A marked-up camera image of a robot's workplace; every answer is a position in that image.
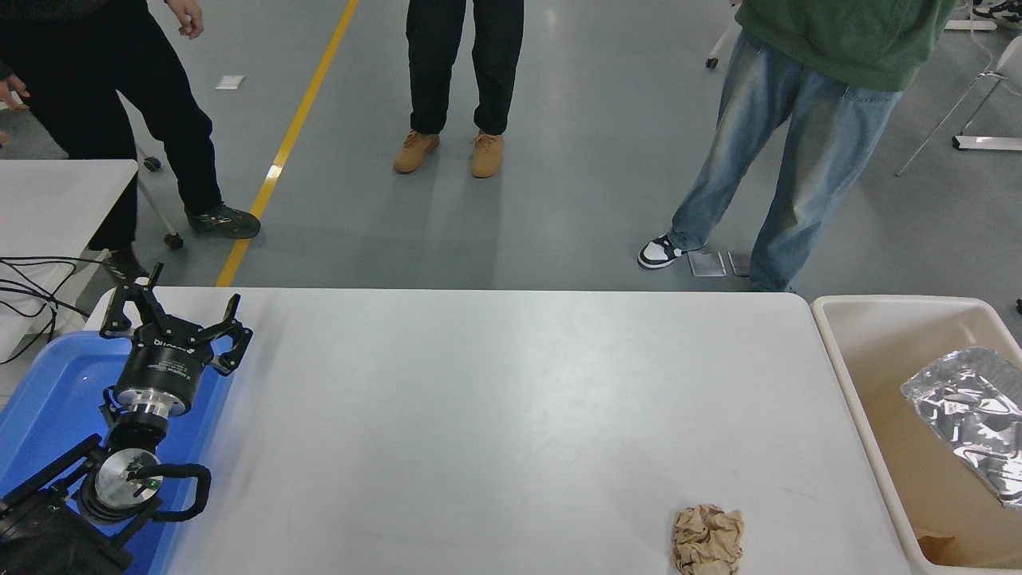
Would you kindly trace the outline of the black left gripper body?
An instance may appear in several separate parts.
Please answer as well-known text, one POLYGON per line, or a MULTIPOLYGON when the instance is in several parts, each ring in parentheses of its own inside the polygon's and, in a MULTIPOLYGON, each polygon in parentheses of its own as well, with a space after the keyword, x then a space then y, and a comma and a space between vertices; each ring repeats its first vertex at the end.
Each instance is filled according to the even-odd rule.
POLYGON ((193 400, 211 360, 210 343, 189 343, 183 348, 160 339, 134 341, 117 380, 117 399, 128 400, 138 391, 156 390, 179 400, 193 400))

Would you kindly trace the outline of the person's left hand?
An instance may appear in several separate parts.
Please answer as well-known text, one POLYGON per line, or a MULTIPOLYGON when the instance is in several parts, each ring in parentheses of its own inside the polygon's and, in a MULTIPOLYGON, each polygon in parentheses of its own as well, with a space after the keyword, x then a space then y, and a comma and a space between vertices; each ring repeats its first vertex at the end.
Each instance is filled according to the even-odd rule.
POLYGON ((178 22, 179 35, 188 39, 196 39, 204 32, 202 9, 195 0, 164 1, 178 22))

